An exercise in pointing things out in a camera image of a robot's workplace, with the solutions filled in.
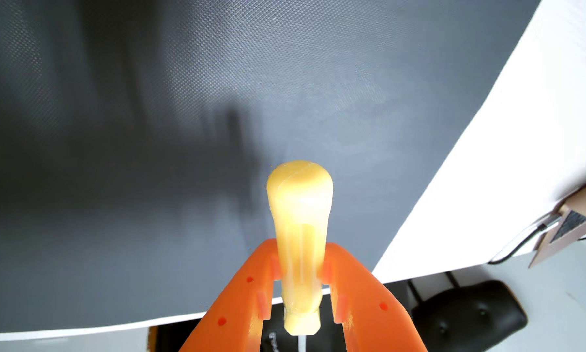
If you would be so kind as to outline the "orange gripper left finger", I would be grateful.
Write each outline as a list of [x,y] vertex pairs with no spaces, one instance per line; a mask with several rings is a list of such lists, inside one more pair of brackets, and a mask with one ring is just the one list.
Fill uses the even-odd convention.
[[180,351],[259,351],[263,321],[271,318],[273,283],[281,278],[275,239],[251,253]]

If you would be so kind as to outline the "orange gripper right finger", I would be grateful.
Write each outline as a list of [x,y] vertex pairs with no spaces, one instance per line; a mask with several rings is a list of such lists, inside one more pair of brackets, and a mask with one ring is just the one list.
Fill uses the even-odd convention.
[[334,323],[347,351],[426,351],[407,310],[350,252],[329,242],[323,262]]

